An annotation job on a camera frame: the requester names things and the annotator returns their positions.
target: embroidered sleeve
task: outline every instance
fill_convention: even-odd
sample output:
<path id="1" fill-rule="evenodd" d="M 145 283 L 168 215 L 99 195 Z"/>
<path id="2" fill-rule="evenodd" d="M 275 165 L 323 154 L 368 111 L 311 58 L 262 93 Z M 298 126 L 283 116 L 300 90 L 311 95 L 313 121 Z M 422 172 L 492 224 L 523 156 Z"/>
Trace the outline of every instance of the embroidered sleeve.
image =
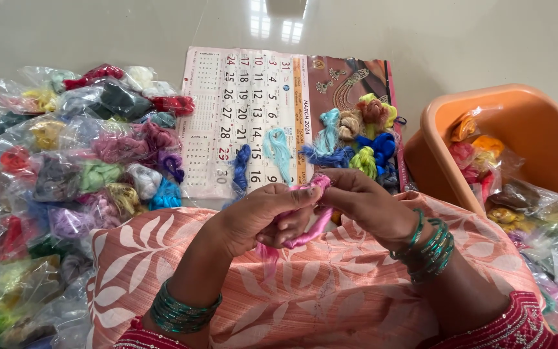
<path id="1" fill-rule="evenodd" d="M 546 329 L 535 294 L 513 291 L 510 293 L 510 305 L 500 317 L 484 327 L 432 346 L 432 349 L 447 348 L 558 349 L 558 335 Z"/>
<path id="2" fill-rule="evenodd" d="M 131 321 L 130 328 L 113 345 L 114 349 L 190 349 L 177 340 L 144 330 L 141 316 Z"/>

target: orange basket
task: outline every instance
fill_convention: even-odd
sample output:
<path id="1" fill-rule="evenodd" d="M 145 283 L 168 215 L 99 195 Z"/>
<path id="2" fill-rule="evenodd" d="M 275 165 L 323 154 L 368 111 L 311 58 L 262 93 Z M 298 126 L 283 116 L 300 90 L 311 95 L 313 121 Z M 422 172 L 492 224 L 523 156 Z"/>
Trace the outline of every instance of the orange basket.
<path id="1" fill-rule="evenodd" d="M 488 111 L 488 107 L 500 107 Z M 419 191 L 485 216 L 447 147 L 461 115 L 482 107 L 481 133 L 500 139 L 526 159 L 516 177 L 558 193 L 558 105 L 524 84 L 508 84 L 434 99 L 404 157 Z"/>

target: tiled floor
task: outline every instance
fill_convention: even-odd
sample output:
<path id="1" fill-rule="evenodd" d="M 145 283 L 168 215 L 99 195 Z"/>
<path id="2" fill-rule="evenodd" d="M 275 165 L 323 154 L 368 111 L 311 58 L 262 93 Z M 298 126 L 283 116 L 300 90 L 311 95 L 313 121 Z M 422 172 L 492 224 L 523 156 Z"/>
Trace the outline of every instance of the tiled floor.
<path id="1" fill-rule="evenodd" d="M 407 137 L 442 94 L 516 82 L 558 102 L 547 0 L 0 0 L 0 78 L 109 62 L 179 85 L 190 45 L 388 59 Z"/>

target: peach silk thread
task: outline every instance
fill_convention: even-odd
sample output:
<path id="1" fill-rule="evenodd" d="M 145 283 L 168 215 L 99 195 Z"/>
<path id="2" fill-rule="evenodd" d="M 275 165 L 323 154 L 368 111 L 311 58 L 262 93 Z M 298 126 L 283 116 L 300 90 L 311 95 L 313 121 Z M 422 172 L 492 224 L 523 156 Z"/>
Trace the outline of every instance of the peach silk thread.
<path id="1" fill-rule="evenodd" d="M 322 189 L 322 193 L 324 193 L 326 188 L 330 187 L 330 178 L 325 175 L 317 174 L 311 179 L 309 183 L 302 186 L 301 185 L 292 186 L 290 187 L 290 190 L 292 191 L 292 190 L 299 190 L 299 189 L 307 189 L 315 186 L 319 186 Z M 283 218 L 291 214 L 292 212 L 294 211 L 283 212 L 279 216 L 275 217 L 275 221 L 277 221 L 279 218 Z M 295 247 L 303 246 L 307 242 L 312 241 L 318 235 L 324 232 L 324 227 L 330 221 L 330 217 L 332 215 L 333 215 L 332 207 L 322 208 L 320 215 L 315 220 L 314 224 L 311 227 L 309 227 L 309 230 L 306 233 L 292 240 L 283 242 L 283 246 L 288 249 L 293 249 Z M 258 254 L 258 256 L 262 258 L 264 262 L 264 279 L 268 280 L 269 278 L 275 276 L 276 262 L 279 259 L 279 250 L 264 245 L 263 243 L 258 243 L 255 248 L 255 252 Z"/>

